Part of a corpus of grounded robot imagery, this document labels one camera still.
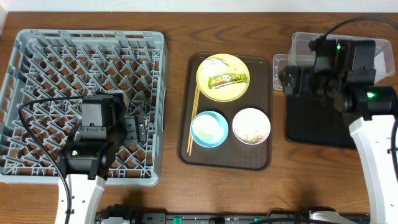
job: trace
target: wooden table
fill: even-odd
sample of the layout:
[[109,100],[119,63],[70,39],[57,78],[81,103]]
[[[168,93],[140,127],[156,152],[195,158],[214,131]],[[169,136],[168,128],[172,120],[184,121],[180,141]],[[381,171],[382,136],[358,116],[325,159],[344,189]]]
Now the wooden table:
[[[286,54],[295,32],[325,32],[359,14],[324,13],[121,13],[10,12],[0,41],[3,79],[21,29],[153,30],[170,51],[165,105],[162,178],[155,187],[106,187],[99,210],[114,203],[169,212],[266,213],[274,207],[300,210],[330,206],[341,213],[369,213],[364,176],[356,151],[285,140],[285,100],[274,92],[272,163],[262,172],[188,166],[177,157],[184,83],[189,58],[197,52],[258,55],[272,63]],[[381,14],[398,21],[398,14]],[[338,34],[388,39],[398,55],[398,33],[378,22],[347,25]],[[398,88],[398,76],[383,84]],[[54,223],[56,185],[0,183],[0,223]]]

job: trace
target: brown tray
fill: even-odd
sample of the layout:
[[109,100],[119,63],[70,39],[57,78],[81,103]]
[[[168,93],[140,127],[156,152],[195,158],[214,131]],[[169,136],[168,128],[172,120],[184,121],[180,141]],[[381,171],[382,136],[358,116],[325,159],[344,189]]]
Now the brown tray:
[[199,53],[190,60],[185,95],[185,112],[183,113],[182,133],[179,142],[178,156],[186,164],[224,167],[244,170],[263,170],[271,163],[272,128],[269,137],[262,143],[250,146],[239,141],[232,130],[232,120],[237,112],[245,108],[256,108],[263,111],[269,118],[272,127],[272,74],[269,61],[262,57],[237,56],[248,67],[250,84],[243,96],[237,100],[220,103],[200,93],[197,114],[203,111],[216,111],[228,122],[228,136],[219,146],[205,148],[197,143],[192,144],[189,156],[188,139],[197,84],[196,73],[204,59],[213,54]]

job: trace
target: wooden chopstick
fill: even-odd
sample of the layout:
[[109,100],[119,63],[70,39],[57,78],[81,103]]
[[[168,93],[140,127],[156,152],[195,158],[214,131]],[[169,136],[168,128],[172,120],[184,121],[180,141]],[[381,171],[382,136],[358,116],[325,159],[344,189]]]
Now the wooden chopstick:
[[[191,123],[192,123],[193,119],[195,118],[195,116],[197,115],[199,95],[200,95],[199,86],[196,85],[195,96],[193,97]],[[189,156],[191,156],[191,153],[192,153],[192,143],[193,143],[192,133],[191,133],[191,129],[189,129],[188,148],[187,148],[187,153],[189,153]]]

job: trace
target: green light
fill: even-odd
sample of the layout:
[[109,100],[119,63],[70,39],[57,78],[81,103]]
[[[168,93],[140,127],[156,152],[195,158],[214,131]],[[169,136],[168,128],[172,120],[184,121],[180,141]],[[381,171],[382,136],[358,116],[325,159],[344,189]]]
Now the green light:
[[374,93],[371,93],[371,92],[368,92],[367,94],[368,94],[368,98],[372,98],[372,97],[375,96],[375,94],[374,94]]

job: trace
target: yellow plate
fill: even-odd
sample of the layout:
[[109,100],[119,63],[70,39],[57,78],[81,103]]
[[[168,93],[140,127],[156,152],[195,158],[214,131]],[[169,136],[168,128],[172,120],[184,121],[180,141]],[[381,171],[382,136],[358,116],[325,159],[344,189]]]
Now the yellow plate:
[[[226,73],[246,74],[247,82],[234,83],[222,86],[219,89],[210,89],[209,78]],[[197,71],[197,84],[200,91],[208,98],[228,102],[238,99],[247,90],[250,83],[250,74],[247,66],[239,58],[229,54],[216,54],[204,60]]]

